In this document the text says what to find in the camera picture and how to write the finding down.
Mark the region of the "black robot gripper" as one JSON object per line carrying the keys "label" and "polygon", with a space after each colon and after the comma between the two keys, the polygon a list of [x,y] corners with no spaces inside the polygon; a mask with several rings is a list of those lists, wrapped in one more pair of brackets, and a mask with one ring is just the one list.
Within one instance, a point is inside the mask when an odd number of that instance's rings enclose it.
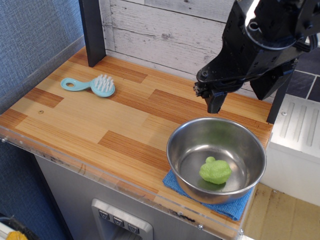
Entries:
{"label": "black robot gripper", "polygon": [[193,87],[207,112],[217,114],[228,93],[245,82],[259,100],[270,97],[294,72],[298,58],[298,0],[236,0],[222,35],[222,49],[197,73]]}

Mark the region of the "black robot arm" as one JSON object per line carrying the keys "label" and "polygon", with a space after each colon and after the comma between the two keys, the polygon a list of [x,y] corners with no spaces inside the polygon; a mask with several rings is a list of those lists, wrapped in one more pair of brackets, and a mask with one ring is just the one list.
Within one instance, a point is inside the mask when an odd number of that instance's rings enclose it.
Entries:
{"label": "black robot arm", "polygon": [[236,0],[222,49],[197,73],[194,91],[211,114],[247,82],[264,100],[288,81],[299,56],[318,46],[319,32],[317,0]]}

